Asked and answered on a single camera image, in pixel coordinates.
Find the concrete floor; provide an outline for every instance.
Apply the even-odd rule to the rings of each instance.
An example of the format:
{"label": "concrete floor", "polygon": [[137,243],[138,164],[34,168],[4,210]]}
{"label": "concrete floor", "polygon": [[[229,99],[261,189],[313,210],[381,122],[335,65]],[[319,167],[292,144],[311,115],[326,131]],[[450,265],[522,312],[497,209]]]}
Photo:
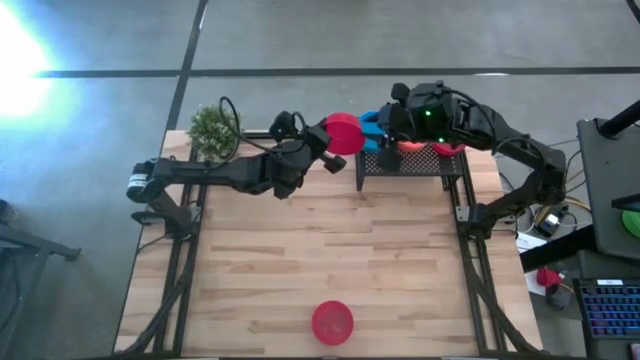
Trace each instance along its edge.
{"label": "concrete floor", "polygon": [[[41,69],[179,70],[198,0],[5,4],[40,46]],[[639,66],[639,34],[624,0],[219,0],[207,8],[193,68]],[[27,47],[13,45],[22,57],[0,59],[5,78],[29,58],[20,53]],[[611,116],[640,94],[640,74],[199,78],[188,82],[177,124],[187,128],[199,104],[221,95],[234,100],[246,129],[267,128],[282,109],[315,122],[377,108],[393,82],[436,79],[545,143],[574,138],[578,119]],[[158,154],[177,83],[48,79],[21,83],[24,91],[0,84],[9,96],[0,108],[42,94],[31,113],[0,115],[0,198],[20,212],[16,226],[83,249],[75,263],[50,262],[11,358],[110,352],[140,232],[126,183],[135,162]],[[560,148],[570,155],[577,144]],[[499,167],[516,186],[527,174],[508,159]],[[586,201],[584,188],[573,195]],[[583,353],[579,323],[540,306],[541,330],[556,334],[543,336],[545,348]]]}

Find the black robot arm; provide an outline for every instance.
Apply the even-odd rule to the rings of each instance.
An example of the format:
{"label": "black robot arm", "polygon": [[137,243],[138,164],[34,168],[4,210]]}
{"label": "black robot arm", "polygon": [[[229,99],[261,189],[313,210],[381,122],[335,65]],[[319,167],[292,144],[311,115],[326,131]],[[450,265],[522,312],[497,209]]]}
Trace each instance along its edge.
{"label": "black robot arm", "polygon": [[460,210],[458,215],[465,219],[462,223],[471,238],[490,238],[500,218],[519,216],[532,204],[552,205],[564,200],[564,153],[511,128],[489,106],[441,81],[413,89],[398,83],[391,96],[396,102],[384,105],[372,119],[388,134],[387,151],[394,151],[393,142],[398,140],[465,144],[502,153],[533,169],[520,188],[489,204]]}
{"label": "black robot arm", "polygon": [[286,199],[302,186],[304,176],[316,160],[322,160],[331,173],[344,168],[344,159],[325,154],[330,139],[324,120],[298,132],[291,122],[282,123],[283,118],[290,119],[287,114],[283,112],[278,116],[271,133],[277,141],[284,138],[278,136],[281,133],[294,139],[254,156],[227,163],[160,158],[136,164],[129,178],[127,196],[134,202],[148,204],[153,211],[134,213],[132,217],[143,225],[152,219],[161,219],[167,234],[184,238],[192,233],[191,210],[178,206],[167,194],[165,189],[171,184],[228,186],[250,195],[273,189],[276,198]]}

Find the rgb keyboard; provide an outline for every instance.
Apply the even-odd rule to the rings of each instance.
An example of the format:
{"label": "rgb keyboard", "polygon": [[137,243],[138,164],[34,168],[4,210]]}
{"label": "rgb keyboard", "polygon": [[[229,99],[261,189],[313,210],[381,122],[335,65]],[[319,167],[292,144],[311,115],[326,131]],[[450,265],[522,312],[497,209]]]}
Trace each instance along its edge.
{"label": "rgb keyboard", "polygon": [[640,280],[575,280],[593,338],[640,338]]}

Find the blue object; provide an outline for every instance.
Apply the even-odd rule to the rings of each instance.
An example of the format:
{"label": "blue object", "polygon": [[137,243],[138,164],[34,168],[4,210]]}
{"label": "blue object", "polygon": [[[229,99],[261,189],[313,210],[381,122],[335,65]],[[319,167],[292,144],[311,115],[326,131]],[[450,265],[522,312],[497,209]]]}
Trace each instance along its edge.
{"label": "blue object", "polygon": [[[362,126],[362,132],[365,135],[384,135],[384,131],[378,127],[378,124],[375,122],[367,122],[366,120],[377,115],[377,111],[368,111],[358,118],[360,120],[360,126]],[[378,147],[378,143],[371,139],[367,139],[364,142],[364,151],[369,153],[378,153],[380,152],[380,147]]]}

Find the green spool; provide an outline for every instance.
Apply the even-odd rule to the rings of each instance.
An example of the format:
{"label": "green spool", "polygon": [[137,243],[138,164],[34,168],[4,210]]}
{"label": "green spool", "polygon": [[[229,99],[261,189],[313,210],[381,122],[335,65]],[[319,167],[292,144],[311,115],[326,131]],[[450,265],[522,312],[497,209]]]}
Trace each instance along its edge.
{"label": "green spool", "polygon": [[622,223],[631,235],[640,238],[640,212],[625,210],[622,212]]}

